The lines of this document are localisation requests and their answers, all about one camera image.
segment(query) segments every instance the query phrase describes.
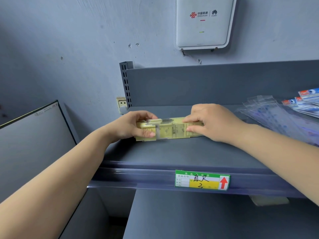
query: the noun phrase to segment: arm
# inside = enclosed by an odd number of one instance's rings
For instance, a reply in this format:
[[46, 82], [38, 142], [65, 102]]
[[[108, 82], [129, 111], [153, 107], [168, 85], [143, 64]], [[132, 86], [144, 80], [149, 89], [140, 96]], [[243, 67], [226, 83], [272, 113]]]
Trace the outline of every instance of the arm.
[[249, 153], [319, 205], [319, 148], [238, 119], [216, 104], [194, 105], [184, 122], [214, 141], [226, 142]]
[[136, 121], [157, 119], [129, 112], [95, 130], [0, 204], [0, 238], [57, 238], [101, 164], [109, 144], [132, 136], [153, 137]]

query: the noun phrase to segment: forearm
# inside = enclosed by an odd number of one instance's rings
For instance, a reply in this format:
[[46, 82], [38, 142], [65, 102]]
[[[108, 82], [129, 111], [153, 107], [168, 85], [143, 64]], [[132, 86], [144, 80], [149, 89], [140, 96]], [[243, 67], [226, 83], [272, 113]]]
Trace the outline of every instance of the forearm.
[[0, 204], [1, 238], [57, 238], [110, 144], [100, 128]]
[[319, 205], [319, 148], [251, 124], [245, 126], [232, 144]]

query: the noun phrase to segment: stack of packages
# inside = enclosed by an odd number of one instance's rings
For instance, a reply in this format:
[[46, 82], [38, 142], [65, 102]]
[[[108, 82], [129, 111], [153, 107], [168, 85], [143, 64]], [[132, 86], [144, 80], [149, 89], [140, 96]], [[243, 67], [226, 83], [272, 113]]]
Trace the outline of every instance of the stack of packages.
[[238, 111], [275, 132], [319, 147], [319, 88], [299, 95], [282, 101], [283, 105], [273, 96], [251, 97]]

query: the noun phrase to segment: red arrow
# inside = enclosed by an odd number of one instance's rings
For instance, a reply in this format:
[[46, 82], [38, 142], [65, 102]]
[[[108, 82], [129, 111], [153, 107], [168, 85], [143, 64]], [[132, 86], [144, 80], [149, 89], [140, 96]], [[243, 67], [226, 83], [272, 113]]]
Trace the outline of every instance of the red arrow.
[[220, 183], [221, 183], [221, 189], [224, 189], [225, 188], [225, 184], [227, 184], [228, 182], [227, 182], [227, 179], [225, 179], [225, 177], [223, 177], [223, 179], [220, 181]]

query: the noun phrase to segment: person's left hand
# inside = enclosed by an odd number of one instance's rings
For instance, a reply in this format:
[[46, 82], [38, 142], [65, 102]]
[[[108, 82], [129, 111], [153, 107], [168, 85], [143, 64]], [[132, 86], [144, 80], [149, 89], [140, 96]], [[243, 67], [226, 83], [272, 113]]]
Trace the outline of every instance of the person's left hand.
[[152, 138], [155, 136], [154, 132], [136, 127], [138, 120], [147, 119], [157, 119], [157, 116], [147, 111], [128, 112], [103, 128], [106, 129], [108, 136], [111, 136], [111, 142], [134, 136]]

